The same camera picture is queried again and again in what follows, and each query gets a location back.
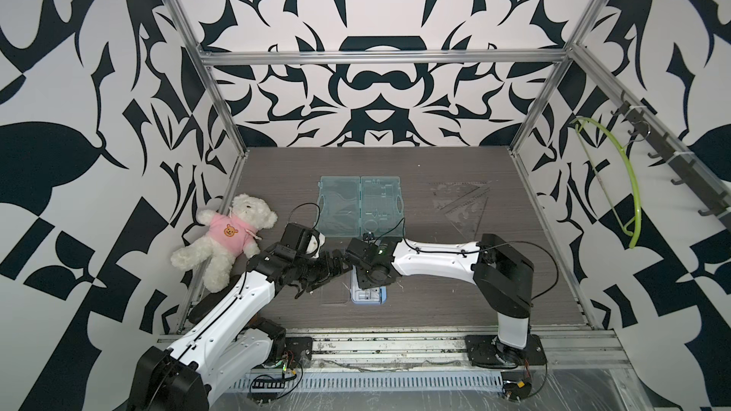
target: wire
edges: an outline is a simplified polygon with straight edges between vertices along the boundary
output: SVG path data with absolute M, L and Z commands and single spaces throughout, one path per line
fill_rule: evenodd
M 396 224 L 396 225 L 394 225 L 394 226 L 393 226 L 393 227 L 391 228 L 391 230 L 389 230 L 389 231 L 388 231 L 388 232 L 386 232 L 386 233 L 383 233 L 383 234 L 381 234 L 381 236 L 379 236 L 378 238 L 376 238 L 376 239 L 375 239 L 374 241 L 372 241 L 371 243 L 375 243 L 375 242 L 379 241 L 379 239 L 381 239 L 381 238 L 383 238 L 384 236 L 388 235 L 389 233 L 391 233 L 391 232 L 395 231 L 395 230 L 396 230 L 396 228 L 398 227 L 398 225 L 399 225 L 399 224 L 401 224 L 401 223 L 404 223 L 404 229 L 403 229 L 403 231 L 404 231 L 404 233 L 406 233 L 406 218 L 405 218 L 405 217 L 402 217 L 402 218 L 401 218 L 401 220 L 400 220 L 400 221 L 398 221 L 398 222 L 397 222 L 397 224 Z
M 279 395 L 277 397 L 271 398 L 269 400 L 269 403 L 271 403 L 274 400 L 279 400 L 279 398 L 284 398 L 287 395 L 289 395 L 290 393 L 292 393 L 292 391 L 297 388 L 297 386 L 300 384 L 300 382 L 302 382 L 302 379 L 304 379 L 304 375 L 305 375 L 304 368 L 302 368 L 302 365 L 300 364 L 300 362 L 295 361 L 295 354 L 292 353 L 291 351 L 288 351 L 285 353 L 285 355 L 287 356 L 287 359 L 289 359 L 289 354 L 292 354 L 292 364 L 297 363 L 297 366 L 300 368 L 300 379 L 287 392 L 284 392 L 282 395 Z M 257 376 L 256 378 L 251 380 L 251 382 L 249 384 L 249 395 L 251 395 L 251 386 L 254 384 L 254 382 L 256 382 L 257 380 L 260 380 L 260 378 L 268 378 L 268 379 L 261 379 L 261 382 L 288 382 L 288 381 L 292 381 L 295 378 L 297 378 L 297 371 L 294 369 L 294 367 L 292 368 L 292 371 L 293 371 L 292 376 L 289 376 L 285 379 L 274 379 L 269 374 L 260 374 L 259 376 Z
M 243 292 L 243 289 L 244 289 L 244 288 L 245 288 L 245 286 L 246 286 L 246 278 L 248 278 L 248 277 L 249 277 L 249 272 L 248 272 L 248 271 L 244 271 L 244 272 L 243 272 L 243 282 L 241 283 L 241 289 L 239 289 L 239 290 L 238 290 L 238 293 L 239 293 L 239 295 L 241 295 L 241 293 Z M 219 318 L 220 318 L 221 316 L 223 316 L 223 315 L 224 315 L 224 314 L 226 313 L 226 311 L 228 311 L 228 310 L 229 310 L 229 308 L 230 308 L 231 306 L 233 306 L 233 304 L 234 304 L 234 303 L 236 303 L 237 301 L 238 301 L 238 299 L 234 299 L 234 300 L 233 300 L 233 301 L 232 301 L 232 302 L 231 302 L 231 303 L 229 304 L 229 306 L 226 306 L 226 308 L 225 308 L 225 309 L 224 309 L 223 311 L 221 311 L 221 314 L 219 314 L 218 316 L 216 316 L 216 317 L 215 317 L 215 319 L 213 319 L 213 320 L 211 321 L 211 323 L 210 323 L 210 324 L 206 325 L 206 327 L 205 327 L 205 328 L 204 328 L 204 329 L 203 329 L 202 331 L 200 331 L 200 333 L 198 333 L 198 336 L 196 336 L 196 337 L 195 337 L 195 338 L 193 339 L 193 341 L 192 341 L 192 342 L 190 342 L 190 344 L 188 344 L 188 345 L 186 346 L 185 350 L 183 351 L 183 353 L 182 353 L 182 354 L 180 354 L 180 355 L 178 356 L 178 359 L 177 359 L 177 360 L 178 360 L 178 361 L 180 361 L 180 359 L 181 359 L 181 358 L 183 358 L 183 356 L 184 356 L 184 355 L 186 355 L 186 352 L 188 352 L 188 350 L 189 350 L 189 349 L 190 349 L 190 348 L 191 348 L 191 347 L 192 347 L 192 346 L 193 346 L 193 345 L 195 344 L 195 342 L 196 342 L 196 341 L 198 341 L 198 340 L 200 339 L 200 337 L 201 337 L 201 336 L 203 336 L 203 334 L 204 334 L 204 333 L 206 333 L 206 331 L 208 330 L 208 328 L 210 328 L 210 327 L 211 327 L 211 326 L 212 326 L 213 324 L 215 324 L 215 322 L 216 322 L 216 321 L 217 321 L 217 320 L 218 320 L 218 319 L 219 319 Z
M 186 354 L 186 352 L 188 352 L 188 349 L 190 349 L 191 346 L 192 346 L 192 344 L 189 344 L 188 346 L 186 346 L 186 348 L 183 350 L 183 353 L 178 356 L 176 361 L 179 362 L 180 359 L 183 358 L 183 356 Z M 160 379 L 160 384 L 157 385 L 157 389 L 155 389 L 155 392 L 152 394 L 152 397 L 150 398 L 150 406 L 152 406 L 155 396 L 160 391 L 160 388 L 162 387 L 163 382 L 165 382 L 165 378 L 170 374 L 170 372 L 172 370 L 175 369 L 175 367 L 176 367 L 176 362 L 170 362 L 170 367 L 168 369 L 168 372 L 166 372 L 165 374 L 162 375 L 162 378 Z
M 406 238 L 406 232 L 407 232 L 407 222 L 406 222 L 406 218 L 405 218 L 405 217 L 402 217 L 402 218 L 401 218 L 401 220 L 400 220 L 400 221 L 398 221 L 398 224 L 401 224 L 401 223 L 403 223 L 403 237 L 404 237 L 404 243 L 405 243 L 405 244 L 407 245 L 407 247 L 409 247 L 410 249 L 412 249 L 412 250 L 414 250 L 414 251 L 416 251 L 416 252 L 435 252 L 435 253 L 439 253 L 439 254 L 456 254 L 456 255 L 467 255 L 467 254 L 476 254 L 476 253 L 480 253 L 480 252 L 485 252 L 485 251 L 489 251 L 489 250 L 494 250 L 494 249 L 495 249 L 495 248 L 497 248 L 497 247 L 500 247 L 500 246 L 507 246 L 508 244 L 514 244 L 514 243 L 524 243 L 524 244 L 530 244 L 530 245 L 532 245 L 532 246 L 535 246 L 535 247 L 537 247 L 537 248 L 538 248 L 538 249 L 540 249 L 541 251 L 545 252 L 545 253 L 546 253 L 546 254 L 548 255 L 548 257 L 550 257 L 550 258 L 551 258 L 551 261 L 553 261 L 553 267 L 555 268 L 555 278 L 553 279 L 553 284 L 552 284 L 552 285 L 550 285 L 550 286 L 548 286 L 548 288 L 547 288 L 546 290 L 544 290 L 543 292 L 540 292 L 540 293 L 538 293 L 537 295 L 535 295 L 535 296 L 531 297 L 531 300 L 535 300 L 536 298 L 538 298 L 538 297 L 541 297 L 541 296 L 545 295 L 545 294 L 546 294 L 546 293 L 548 293 L 548 292 L 549 292 L 550 290 L 552 290 L 553 288 L 555 288 L 555 287 L 556 287 L 556 286 L 558 285 L 558 283 L 559 283 L 559 277 L 560 277 L 560 275 L 561 275 L 561 274 L 560 274 L 560 272 L 559 272 L 559 263 L 555 261 L 555 258 L 553 257 L 553 254 L 551 254 L 551 253 L 550 253 L 550 252 L 549 252 L 549 251 L 548 251 L 547 249 L 545 249 L 545 248 L 544 248 L 543 246 L 541 246 L 540 244 L 537 244 L 537 243 L 534 243 L 534 242 L 528 242 L 528 241 L 525 241 L 525 240 L 512 240 L 511 242 L 504 242 L 504 243 L 500 243 L 500 244 L 495 244 L 494 246 L 489 246 L 489 247 L 485 247 L 485 248 L 480 248 L 480 249 L 479 249 L 479 250 L 477 250 L 477 251 L 424 251 L 424 250 L 422 250 L 422 249 L 421 249 L 421 248 L 419 248 L 419 247 L 413 247 L 413 246 L 412 246 L 411 244 L 409 244 L 409 241 L 408 241 L 408 240 L 407 240 L 407 238 Z
M 548 362 L 546 362 L 545 366 L 546 366 L 546 372 L 543 375 L 543 382 L 541 382 L 541 386 L 539 388 L 537 388 L 534 393 L 531 393 L 530 395 L 525 396 L 525 398 L 522 398 L 521 401 L 534 397 L 534 396 L 538 395 L 541 392 L 541 390 L 543 390 L 543 386 L 545 386 L 546 382 L 548 382 Z
M 297 205 L 297 206 L 296 206 L 296 207 L 295 207 L 295 208 L 294 208 L 294 209 L 293 209 L 293 210 L 292 210 L 292 211 L 291 211 L 291 212 L 289 213 L 289 217 L 287 218 L 287 224 L 289 224 L 289 220 L 291 220 L 291 219 L 292 219 L 292 215 L 294 215 L 294 214 L 295 214 L 295 212 L 297 211 L 297 209 L 298 209 L 298 208 L 300 208 L 300 207 L 302 207 L 302 206 L 305 206 L 305 205 L 315 205 L 315 206 L 317 207 L 317 219 L 315 220 L 315 224 L 314 224 L 314 225 L 312 226 L 312 228 L 315 228 L 315 227 L 317 227 L 317 224 L 319 223 L 319 216 L 320 216 L 320 214 L 322 213 L 322 211 L 320 210 L 320 207 L 319 207 L 319 205 L 318 205 L 318 204 L 316 204 L 315 202 L 305 202 L 304 204 L 300 204 L 300 205 Z
M 298 385 L 300 384 L 300 382 L 302 382 L 302 379 L 304 379 L 304 378 L 305 378 L 305 370 L 304 370 L 304 369 L 303 369 L 302 367 L 300 367 L 300 380 L 299 380 L 299 381 L 297 381 L 297 384 L 295 384 L 295 385 L 294 385 L 294 386 L 293 386 L 293 387 L 292 387 L 291 389 L 289 389 L 289 390 L 288 390 L 287 392 L 284 392 L 284 393 L 283 393 L 282 395 L 280 395 L 279 397 L 275 398 L 275 400 L 279 400 L 279 398 L 284 398 L 284 397 L 286 397 L 287 395 L 291 394 L 291 393 L 292 393 L 292 391 L 293 391 L 294 389 L 296 389 L 296 388 L 297 388 L 297 386 L 298 386 Z

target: black and white patterned wall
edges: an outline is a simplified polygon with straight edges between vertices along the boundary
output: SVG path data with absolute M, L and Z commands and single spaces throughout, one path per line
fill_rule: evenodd
M 594 52 L 721 178 L 729 180 L 728 22 L 731 0 L 611 0 L 588 42 Z M 590 116 L 621 144 L 630 127 L 574 64 L 520 150 L 562 256 L 616 330 L 656 406 L 731 406 L 731 233 L 647 143 L 631 143 L 642 204 L 640 240 L 629 249 L 571 121 Z M 587 126 L 599 177 L 623 223 L 632 191 L 616 148 Z
M 507 145 L 549 62 L 219 66 L 249 146 Z
M 236 151 L 160 0 L 2 0 L 3 409 L 113 409 Z
M 731 181 L 731 0 L 610 0 L 585 43 Z
M 589 0 L 180 0 L 206 51 L 560 48 Z M 218 67 L 249 146 L 512 141 L 548 64 Z

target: black cable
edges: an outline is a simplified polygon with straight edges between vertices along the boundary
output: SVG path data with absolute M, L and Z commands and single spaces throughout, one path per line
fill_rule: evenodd
M 293 386 L 293 387 L 292 387 L 291 389 L 289 389 L 289 390 L 288 390 L 287 392 L 284 392 L 284 393 L 283 393 L 282 395 L 280 395 L 279 397 L 275 398 L 275 400 L 279 400 L 279 398 L 284 398 L 284 397 L 286 397 L 287 395 L 291 394 L 291 393 L 292 393 L 292 391 L 293 391 L 294 389 L 296 389 L 296 388 L 297 388 L 297 386 L 298 386 L 298 385 L 300 384 L 300 382 L 302 382 L 302 379 L 304 379 L 304 378 L 305 378 L 305 370 L 304 370 L 304 369 L 303 369 L 302 367 L 300 367 L 300 380 L 299 380 L 299 381 L 297 381 L 297 384 L 295 384 L 295 385 L 294 385 L 294 386 Z
M 536 389 L 534 393 L 531 393 L 530 395 L 525 396 L 525 398 L 521 398 L 520 400 L 527 400 L 528 398 L 534 397 L 540 393 L 540 391 L 543 389 L 543 386 L 546 385 L 546 382 L 548 382 L 548 362 L 546 362 L 546 372 L 543 375 L 543 382 L 541 382 L 541 386 Z
M 393 226 L 393 227 L 391 228 L 391 230 L 389 230 L 389 231 L 388 231 L 388 232 L 386 232 L 386 233 L 383 233 L 382 235 L 380 235 L 380 236 L 379 236 L 378 238 L 376 238 L 376 239 L 375 239 L 374 241 L 372 241 L 371 243 L 375 243 L 375 242 L 379 241 L 379 239 L 381 239 L 381 238 L 383 238 L 384 236 L 388 235 L 389 233 L 391 233 L 391 232 L 395 231 L 395 230 L 396 230 L 396 228 L 398 227 L 398 225 L 400 225 L 401 223 L 404 223 L 404 229 L 403 229 L 403 230 L 404 230 L 404 233 L 406 233 L 406 218 L 405 218 L 405 217 L 402 217 L 402 218 L 401 218 L 401 220 L 400 220 L 400 221 L 398 221 L 398 222 L 397 222 L 397 224 L 396 224 L 396 225 L 394 225 L 394 226 Z
M 305 370 L 302 368 L 300 362 L 296 362 L 296 363 L 297 363 L 297 366 L 300 368 L 300 380 L 298 380 L 297 383 L 291 389 L 289 389 L 287 392 L 284 392 L 282 395 L 279 395 L 279 396 L 277 396 L 275 398 L 270 399 L 269 400 L 269 403 L 271 403 L 274 400 L 279 400 L 279 398 L 286 397 L 287 395 L 289 395 L 290 393 L 292 393 L 292 391 L 294 389 L 297 388 L 297 386 L 300 384 L 300 382 L 302 382 L 302 379 L 304 379 Z M 262 379 L 261 382 L 288 382 L 288 381 L 292 381 L 295 378 L 297 378 L 297 374 L 293 374 L 292 376 L 289 376 L 289 377 L 287 377 L 285 379 L 274 379 L 269 374 L 260 374 L 259 376 L 257 376 L 256 378 L 254 378 L 254 379 L 251 380 L 251 382 L 249 384 L 249 395 L 251 395 L 251 386 L 254 385 L 254 382 L 256 382 L 257 380 L 260 380 L 260 378 L 268 378 L 268 379 Z
M 508 244 L 514 244 L 514 243 L 530 244 L 532 246 L 537 247 L 541 251 L 545 252 L 548 255 L 548 257 L 551 258 L 551 261 L 553 261 L 553 266 L 555 268 L 555 278 L 553 279 L 553 284 L 552 285 L 548 286 L 548 288 L 546 290 L 544 290 L 543 292 L 540 292 L 537 295 L 531 297 L 531 300 L 535 300 L 536 298 L 545 295 L 546 293 L 548 293 L 548 291 L 550 291 L 553 288 L 555 288 L 558 285 L 558 283 L 559 283 L 559 276 L 560 276 L 560 273 L 559 273 L 559 263 L 555 261 L 555 258 L 553 257 L 553 254 L 551 254 L 547 249 L 545 249 L 540 244 L 537 244 L 537 243 L 534 243 L 534 242 L 528 242 L 528 241 L 525 241 L 525 240 L 512 240 L 511 242 L 504 242 L 504 243 L 496 244 L 494 246 L 480 248 L 477 251 L 425 251 L 425 250 L 420 249 L 419 247 L 413 247 L 411 244 L 409 244 L 409 241 L 406 238 L 407 223 L 406 223 L 406 218 L 405 217 L 402 217 L 401 220 L 398 221 L 399 224 L 401 224 L 402 222 L 404 223 L 403 224 L 404 243 L 407 245 L 407 247 L 409 247 L 409 249 L 412 249 L 412 250 L 414 250 L 416 252 L 435 252 L 435 253 L 438 253 L 438 254 L 467 255 L 467 254 L 475 254 L 475 253 L 485 252 L 485 251 L 489 251 L 489 250 L 494 250 L 497 247 L 507 246 Z
M 319 205 L 318 205 L 318 204 L 316 204 L 315 202 L 305 202 L 304 204 L 300 204 L 300 205 L 297 205 L 297 206 L 296 206 L 296 207 L 295 207 L 295 208 L 294 208 L 294 209 L 293 209 L 293 210 L 292 210 L 292 211 L 291 211 L 291 212 L 289 213 L 289 217 L 287 218 L 287 224 L 289 224 L 289 220 L 291 220 L 291 219 L 292 219 L 292 215 L 294 215 L 294 214 L 295 214 L 295 212 L 297 211 L 297 209 L 298 209 L 298 208 L 300 208 L 300 207 L 302 207 L 302 206 L 305 206 L 305 205 L 315 205 L 315 206 L 317 207 L 317 219 L 315 220 L 315 224 L 314 224 L 314 225 L 312 226 L 312 228 L 315 228 L 315 227 L 317 227 L 317 223 L 319 223 L 319 216 L 320 216 L 320 214 L 322 213 L 322 211 L 320 210 L 320 207 L 319 207 Z
M 244 287 L 246 286 L 246 278 L 248 278 L 248 277 L 249 277 L 249 272 L 248 272 L 248 271 L 244 271 L 244 272 L 243 272 L 243 282 L 241 283 L 241 289 L 239 289 L 239 290 L 238 290 L 238 293 L 239 293 L 239 295 L 241 295 L 241 294 L 242 294 L 242 292 L 243 292 L 243 289 L 244 289 Z M 183 353 L 182 353 L 182 354 L 180 354 L 180 355 L 178 356 L 178 361 L 180 361 L 180 359 L 181 359 L 181 358 L 183 358 L 183 356 L 184 356 L 184 355 L 186 354 L 186 352 L 188 352 L 188 350 L 189 350 L 189 349 L 191 348 L 191 346 L 193 346 L 193 344 L 194 344 L 194 343 L 195 343 L 196 341 L 198 341 L 198 340 L 200 339 L 200 337 L 201 337 L 201 336 L 203 336 L 203 334 L 204 334 L 204 333 L 206 333 L 206 331 L 208 330 L 208 328 L 209 328 L 209 327 L 211 327 L 211 326 L 212 326 L 213 324 L 215 324 L 215 322 L 216 322 L 216 321 L 217 321 L 217 320 L 218 320 L 218 319 L 219 319 L 219 318 L 220 318 L 221 316 L 223 316 L 223 315 L 224 315 L 224 314 L 226 313 L 226 311 L 228 311 L 228 309 L 229 309 L 229 308 L 230 308 L 231 306 L 233 306 L 233 304 L 234 304 L 234 303 L 236 303 L 237 301 L 238 301 L 238 299 L 234 299 L 234 300 L 233 300 L 233 301 L 232 301 L 231 303 L 229 303 L 229 306 L 226 306 L 226 308 L 225 308 L 225 309 L 224 309 L 223 311 L 221 311 L 221 314 L 219 314 L 218 316 L 216 316 L 216 317 L 215 317 L 215 319 L 213 319 L 213 320 L 211 321 L 211 323 L 210 323 L 210 324 L 206 325 L 206 327 L 205 327 L 205 328 L 204 328 L 204 329 L 203 329 L 202 331 L 200 331 L 200 333 L 198 333 L 198 336 L 196 336 L 196 337 L 195 337 L 195 338 L 193 339 L 193 341 L 192 341 L 192 342 L 191 342 L 190 344 L 188 344 L 188 346 L 186 346 L 186 348 L 185 348 L 185 350 L 183 351 Z

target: hanger hook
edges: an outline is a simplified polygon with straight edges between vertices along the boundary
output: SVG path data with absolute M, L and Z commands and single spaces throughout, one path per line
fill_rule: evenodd
M 632 144 L 632 143 L 639 143 L 639 142 L 644 142 L 645 140 L 647 140 L 647 137 L 649 137 L 649 136 L 650 136 L 650 133 L 652 132 L 652 129 L 650 128 L 650 123 L 648 123 L 647 121 L 644 121 L 644 120 L 643 120 L 643 121 L 640 121 L 640 122 L 641 122 L 641 123 L 644 123 L 644 124 L 645 124 L 645 125 L 647 126 L 647 135 L 643 136 L 643 138 L 642 138 L 641 140 L 633 140 L 633 139 L 630 139 L 630 140 L 629 140 L 629 142 L 627 142 L 627 144 L 626 144 L 626 145 L 624 145 L 624 146 L 622 147 L 622 149 L 623 149 L 623 150 L 624 150 L 624 149 L 625 149 L 626 147 L 628 147 L 628 146 L 629 146 L 630 144 Z M 634 131 L 634 132 L 631 132 L 631 133 L 630 133 L 630 135 L 631 135 L 632 137 L 635 137 L 635 136 L 637 136 L 637 135 L 642 135 L 642 133 L 640 133 L 640 132 L 639 132 L 639 131 L 637 130 L 637 126 L 635 126 L 635 131 Z

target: pink shirt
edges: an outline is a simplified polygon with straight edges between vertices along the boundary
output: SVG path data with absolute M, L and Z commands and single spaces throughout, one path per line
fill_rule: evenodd
M 214 214 L 208 229 L 208 236 L 231 251 L 233 255 L 241 254 L 243 247 L 254 241 L 256 233 L 257 229 L 236 216 L 228 217 L 218 213 Z

